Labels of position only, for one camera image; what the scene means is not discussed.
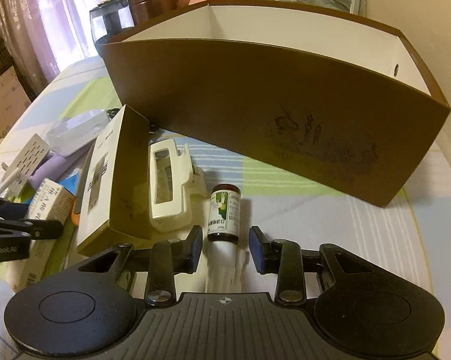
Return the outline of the small white medicine box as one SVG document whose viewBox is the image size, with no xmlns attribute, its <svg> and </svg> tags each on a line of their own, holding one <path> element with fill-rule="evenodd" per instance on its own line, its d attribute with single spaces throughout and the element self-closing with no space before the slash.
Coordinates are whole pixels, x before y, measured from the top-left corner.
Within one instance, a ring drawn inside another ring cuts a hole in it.
<svg viewBox="0 0 451 360">
<path fill-rule="evenodd" d="M 27 219 L 58 220 L 64 225 L 73 208 L 74 195 L 63 185 L 45 178 L 29 205 Z M 11 281 L 16 292 L 41 280 L 46 263 L 51 257 L 55 240 L 37 240 L 31 243 L 29 258 L 17 266 L 19 274 Z"/>
</svg>

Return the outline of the brown glass medicine bottle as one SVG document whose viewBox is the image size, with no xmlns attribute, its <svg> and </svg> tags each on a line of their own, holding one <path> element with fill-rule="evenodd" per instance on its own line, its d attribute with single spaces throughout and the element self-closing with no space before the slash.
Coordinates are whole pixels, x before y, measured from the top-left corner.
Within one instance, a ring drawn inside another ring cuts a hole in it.
<svg viewBox="0 0 451 360">
<path fill-rule="evenodd" d="M 207 293 L 230 293 L 236 275 L 241 191 L 233 184 L 213 187 L 207 230 Z"/>
</svg>

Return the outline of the brown and white box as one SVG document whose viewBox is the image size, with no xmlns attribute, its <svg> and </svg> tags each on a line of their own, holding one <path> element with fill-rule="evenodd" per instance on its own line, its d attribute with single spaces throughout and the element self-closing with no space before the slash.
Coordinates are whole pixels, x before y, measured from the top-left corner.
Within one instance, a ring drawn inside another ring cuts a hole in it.
<svg viewBox="0 0 451 360">
<path fill-rule="evenodd" d="M 151 238 L 149 121 L 124 105 L 96 138 L 77 230 L 77 252 L 92 256 Z"/>
</svg>

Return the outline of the white plastic hair claw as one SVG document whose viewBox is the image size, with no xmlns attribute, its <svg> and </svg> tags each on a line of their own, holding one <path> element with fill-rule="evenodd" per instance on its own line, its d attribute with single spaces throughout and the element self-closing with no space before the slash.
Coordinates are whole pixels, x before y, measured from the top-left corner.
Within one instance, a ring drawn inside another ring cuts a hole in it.
<svg viewBox="0 0 451 360">
<path fill-rule="evenodd" d="M 150 221 L 160 233 L 191 224 L 194 196 L 207 197 L 203 170 L 193 164 L 188 145 L 182 150 L 173 139 L 149 147 Z"/>
</svg>

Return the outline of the blue cream tube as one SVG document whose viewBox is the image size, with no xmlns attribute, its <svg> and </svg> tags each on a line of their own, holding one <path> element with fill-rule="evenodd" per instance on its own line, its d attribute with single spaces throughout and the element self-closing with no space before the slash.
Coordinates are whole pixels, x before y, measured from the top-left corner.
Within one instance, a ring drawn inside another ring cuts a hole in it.
<svg viewBox="0 0 451 360">
<path fill-rule="evenodd" d="M 67 189 L 74 196 L 77 194 L 78 183 L 80 180 L 81 171 L 79 169 L 74 169 L 71 172 L 68 172 L 65 177 L 62 177 L 58 184 L 62 185 L 65 189 Z"/>
</svg>

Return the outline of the clear plastic case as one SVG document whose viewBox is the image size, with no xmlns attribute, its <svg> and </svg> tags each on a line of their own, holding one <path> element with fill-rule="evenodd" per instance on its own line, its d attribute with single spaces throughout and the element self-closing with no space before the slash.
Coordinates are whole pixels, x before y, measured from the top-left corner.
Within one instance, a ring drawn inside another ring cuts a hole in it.
<svg viewBox="0 0 451 360">
<path fill-rule="evenodd" d="M 63 118 L 52 125 L 46 134 L 46 142 L 55 154 L 69 157 L 96 139 L 109 121 L 108 112 L 104 109 L 94 109 L 71 118 Z"/>
</svg>

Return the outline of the orange utility knife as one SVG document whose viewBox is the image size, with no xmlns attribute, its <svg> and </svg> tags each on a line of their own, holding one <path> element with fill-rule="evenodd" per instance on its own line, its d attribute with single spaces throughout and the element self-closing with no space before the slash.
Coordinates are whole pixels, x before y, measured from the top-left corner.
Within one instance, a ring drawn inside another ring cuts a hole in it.
<svg viewBox="0 0 451 360">
<path fill-rule="evenodd" d="M 94 150 L 94 148 L 91 147 L 87 152 L 86 159 L 85 159 L 85 162 L 82 167 L 80 179 L 79 179 L 79 182 L 77 185 L 77 193 L 76 193 L 75 201 L 74 201 L 73 208 L 71 211 L 71 220 L 75 226 L 78 226 L 79 221 L 80 221 L 82 200 L 83 200 L 83 196 L 84 196 L 84 191 L 86 189 L 87 172 L 88 172 L 90 164 L 91 164 L 91 157 L 93 154 L 93 150 Z"/>
</svg>

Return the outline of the purple cosmetic tube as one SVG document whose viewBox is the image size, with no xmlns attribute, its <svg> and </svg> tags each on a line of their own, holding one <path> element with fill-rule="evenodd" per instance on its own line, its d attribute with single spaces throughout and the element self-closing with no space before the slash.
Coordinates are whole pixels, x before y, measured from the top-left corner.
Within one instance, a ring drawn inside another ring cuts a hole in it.
<svg viewBox="0 0 451 360">
<path fill-rule="evenodd" d="M 57 181 L 75 162 L 76 159 L 73 156 L 62 157 L 53 154 L 34 171 L 28 180 L 29 185 L 36 191 L 45 179 Z"/>
</svg>

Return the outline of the checkered tablecloth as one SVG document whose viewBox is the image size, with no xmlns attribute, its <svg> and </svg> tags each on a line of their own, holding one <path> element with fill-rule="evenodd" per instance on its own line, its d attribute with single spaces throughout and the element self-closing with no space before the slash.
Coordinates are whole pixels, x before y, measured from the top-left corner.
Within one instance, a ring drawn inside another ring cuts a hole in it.
<svg viewBox="0 0 451 360">
<path fill-rule="evenodd" d="M 67 67 L 1 143 L 0 181 L 1 163 L 10 164 L 35 133 L 45 137 L 58 119 L 119 105 L 100 57 Z M 173 138 L 180 150 L 188 144 L 209 190 L 222 182 L 241 189 L 246 232 L 258 225 L 271 238 L 291 239 L 309 250 L 334 243 L 432 292 L 446 314 L 438 356 L 451 359 L 451 168 L 437 144 L 391 204 L 379 208 L 205 142 L 161 135 L 159 139 Z M 12 296 L 6 289 L 5 268 L 0 263 L 0 359 L 14 359 L 17 351 L 2 316 Z"/>
</svg>

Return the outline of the cardboard box on floor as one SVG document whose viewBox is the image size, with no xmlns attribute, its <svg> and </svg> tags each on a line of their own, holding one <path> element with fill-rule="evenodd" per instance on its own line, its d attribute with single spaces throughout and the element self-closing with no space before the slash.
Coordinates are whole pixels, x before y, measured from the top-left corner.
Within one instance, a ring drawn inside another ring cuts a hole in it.
<svg viewBox="0 0 451 360">
<path fill-rule="evenodd" d="M 0 76 L 0 138 L 7 135 L 30 104 L 14 67 L 10 67 Z"/>
</svg>

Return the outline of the brown cardboard organizer box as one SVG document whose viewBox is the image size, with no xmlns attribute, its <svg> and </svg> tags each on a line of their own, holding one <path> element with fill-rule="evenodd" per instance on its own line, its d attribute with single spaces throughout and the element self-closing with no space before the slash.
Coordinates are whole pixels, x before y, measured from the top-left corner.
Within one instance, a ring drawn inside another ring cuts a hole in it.
<svg viewBox="0 0 451 360">
<path fill-rule="evenodd" d="M 154 125 L 385 206 L 451 108 L 398 29 L 301 3 L 215 0 L 101 51 L 120 100 Z"/>
</svg>

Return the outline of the sheer pink curtain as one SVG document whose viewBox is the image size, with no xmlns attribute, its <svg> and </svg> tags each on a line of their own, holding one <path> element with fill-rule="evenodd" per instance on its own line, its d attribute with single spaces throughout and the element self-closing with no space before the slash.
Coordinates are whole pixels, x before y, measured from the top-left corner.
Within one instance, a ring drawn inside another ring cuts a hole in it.
<svg viewBox="0 0 451 360">
<path fill-rule="evenodd" d="M 0 0 L 0 35 L 39 94 L 69 65 L 97 54 L 90 11 L 105 0 Z"/>
</svg>

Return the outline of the dark glass humidifier jar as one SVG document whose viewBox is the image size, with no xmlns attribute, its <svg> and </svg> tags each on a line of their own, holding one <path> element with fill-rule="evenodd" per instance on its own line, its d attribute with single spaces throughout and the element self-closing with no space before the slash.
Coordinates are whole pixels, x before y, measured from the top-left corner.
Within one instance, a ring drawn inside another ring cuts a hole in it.
<svg viewBox="0 0 451 360">
<path fill-rule="evenodd" d="M 116 35 L 134 27 L 128 0 L 105 0 L 90 10 L 94 47 L 102 55 L 102 46 Z"/>
</svg>

